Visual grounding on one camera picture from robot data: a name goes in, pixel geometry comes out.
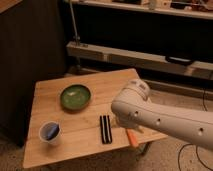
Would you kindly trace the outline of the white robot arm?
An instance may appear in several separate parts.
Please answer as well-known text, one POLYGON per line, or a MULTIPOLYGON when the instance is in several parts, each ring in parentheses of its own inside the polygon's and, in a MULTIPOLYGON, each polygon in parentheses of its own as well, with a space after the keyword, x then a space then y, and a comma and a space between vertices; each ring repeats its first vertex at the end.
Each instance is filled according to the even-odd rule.
POLYGON ((130 80, 111 104, 120 125, 138 125, 213 151, 213 112, 173 107, 148 100, 150 88, 141 79, 130 80))

